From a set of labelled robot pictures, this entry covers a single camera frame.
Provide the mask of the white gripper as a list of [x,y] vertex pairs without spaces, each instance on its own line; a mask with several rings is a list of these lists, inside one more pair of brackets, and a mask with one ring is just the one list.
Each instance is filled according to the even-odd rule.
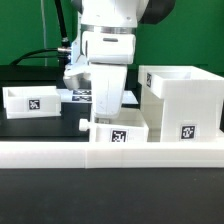
[[91,64],[90,72],[94,117],[116,119],[121,109],[127,66]]

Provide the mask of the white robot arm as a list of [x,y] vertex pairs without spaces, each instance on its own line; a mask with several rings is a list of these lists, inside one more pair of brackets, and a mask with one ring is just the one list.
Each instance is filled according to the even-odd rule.
[[98,120],[118,117],[127,67],[134,61],[136,29],[158,24],[176,0],[72,0],[81,14],[80,32],[71,45],[64,83],[70,90],[79,80],[91,82],[92,114]]

